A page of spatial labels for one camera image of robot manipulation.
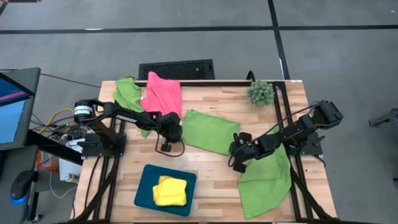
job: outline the yellow cloth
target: yellow cloth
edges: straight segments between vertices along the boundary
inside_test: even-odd
[[[157,206],[185,205],[187,203],[186,186],[186,180],[160,176],[159,184],[152,188],[155,204]]]

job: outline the yellow cable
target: yellow cable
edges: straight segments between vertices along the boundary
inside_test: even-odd
[[[42,134],[43,131],[44,131],[46,128],[48,128],[49,124],[51,124],[51,122],[52,122],[52,120],[54,119],[54,117],[55,117],[56,115],[58,115],[59,113],[64,112],[64,111],[70,111],[70,112],[72,112],[73,114],[75,114],[75,112],[74,112],[72,109],[70,109],[70,108],[65,108],[65,109],[58,110],[57,112],[55,112],[55,113],[51,116],[51,118],[49,119],[49,121],[47,122],[47,124],[46,124],[38,133],[39,133],[39,134]]]

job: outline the gray floor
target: gray floor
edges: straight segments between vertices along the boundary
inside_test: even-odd
[[[394,0],[275,0],[280,26],[398,24]],[[9,4],[0,29],[86,29],[178,26],[269,26],[267,1],[51,0]],[[396,135],[368,119],[397,107],[398,30],[282,31],[291,79],[302,79],[308,100],[331,100],[343,122],[325,131],[326,171],[338,216],[396,223]],[[1,35],[0,68],[41,67],[44,73],[99,85],[137,76],[147,62],[212,58],[216,78],[281,79],[273,31],[150,34]],[[41,77],[34,113],[46,121],[99,89]],[[74,193],[43,193],[41,223],[67,220]]]

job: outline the computer mouse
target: computer mouse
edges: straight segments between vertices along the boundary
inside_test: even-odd
[[[10,195],[13,200],[22,199],[30,186],[30,183],[33,179],[33,172],[29,170],[22,171],[17,178],[14,180],[14,183],[11,185]]]

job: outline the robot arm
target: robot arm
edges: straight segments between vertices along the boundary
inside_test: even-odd
[[[121,141],[121,133],[116,133],[114,129],[106,127],[101,121],[105,118],[116,118],[135,124],[138,128],[149,131],[154,130],[164,138],[166,144],[161,150],[169,152],[171,150],[168,142],[178,142],[181,139],[182,127],[179,125],[180,118],[174,112],[162,116],[161,112],[136,112],[122,108],[114,103],[102,102],[97,99],[80,100],[75,103],[74,120],[77,124],[89,126],[98,136],[102,145],[109,148],[119,147],[124,144]]]
[[[318,128],[332,128],[339,125],[343,119],[343,115],[332,102],[317,103],[313,106],[313,111],[312,117],[309,114],[303,115],[293,124],[274,134],[266,132],[253,140],[249,133],[240,133],[239,136],[235,134],[235,141],[229,146],[229,152],[234,157],[233,169],[245,172],[246,166],[243,162],[269,156],[282,143],[285,146],[301,149],[306,145],[308,136]]]

